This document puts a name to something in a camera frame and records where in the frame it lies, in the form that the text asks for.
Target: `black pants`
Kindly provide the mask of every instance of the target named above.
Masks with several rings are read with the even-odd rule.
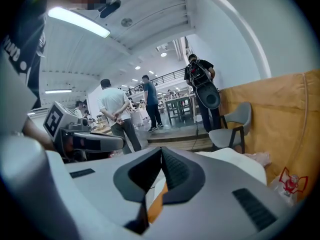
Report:
[[[216,130],[216,129],[221,129],[221,120],[219,118],[220,113],[219,113],[219,109],[210,109],[211,111],[211,115],[212,115],[212,121],[213,121],[213,128],[211,128],[211,123],[210,123],[210,119],[209,119],[209,109],[207,107],[205,107],[205,105],[200,101],[198,95],[196,96],[196,101],[199,105],[199,110],[200,110],[200,114],[202,116],[202,122],[203,122],[203,126],[205,131],[208,133],[211,130]]]
[[[151,126],[152,127],[157,127],[157,122],[158,124],[161,124],[161,116],[158,110],[158,104],[156,105],[148,105],[146,106],[146,111],[148,112],[148,115],[151,119]]]
[[[131,122],[131,119],[125,119],[123,120],[124,124],[120,125],[118,123],[115,123],[114,125],[111,126],[111,132],[114,136],[119,136],[124,139],[126,139],[125,133],[128,136],[134,151],[140,151],[141,150],[141,145],[139,143],[139,140],[137,138],[136,132],[135,132],[135,127]],[[130,154],[132,151],[130,147],[128,146],[127,142],[125,143],[123,149],[123,154]]]

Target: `hand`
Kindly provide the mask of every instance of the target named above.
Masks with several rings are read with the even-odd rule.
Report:
[[[116,123],[119,125],[123,125],[125,123],[125,121],[123,121],[120,117],[116,119]]]
[[[116,112],[113,113],[113,115],[118,118],[120,116],[121,112],[117,110]]]

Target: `ceiling light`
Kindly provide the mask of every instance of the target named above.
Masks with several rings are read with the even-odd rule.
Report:
[[[55,7],[49,10],[49,17],[68,22],[79,26],[80,28],[89,30],[103,38],[110,35],[110,31],[95,23],[94,21],[70,10],[63,9],[61,7]]]
[[[46,90],[46,94],[61,94],[61,93],[71,93],[71,89],[66,89],[66,90]]]

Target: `blue shirt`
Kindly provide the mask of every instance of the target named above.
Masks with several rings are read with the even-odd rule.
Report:
[[[152,82],[145,83],[143,85],[143,90],[148,92],[147,105],[158,105],[157,90],[154,84]]]

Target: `black shirt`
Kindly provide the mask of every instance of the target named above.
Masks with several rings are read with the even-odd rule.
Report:
[[[23,6],[10,32],[1,42],[7,58],[19,74],[21,81],[37,97],[33,108],[40,108],[39,71],[40,56],[44,51],[44,35],[47,0],[36,0],[30,6]]]
[[[214,68],[214,65],[212,65],[210,62],[203,60],[203,59],[199,59],[197,60],[197,63],[201,64],[206,70],[209,71],[210,68]],[[184,80],[190,80],[190,75],[188,74],[188,68],[191,66],[191,64],[189,64],[188,66],[185,67],[184,70]]]

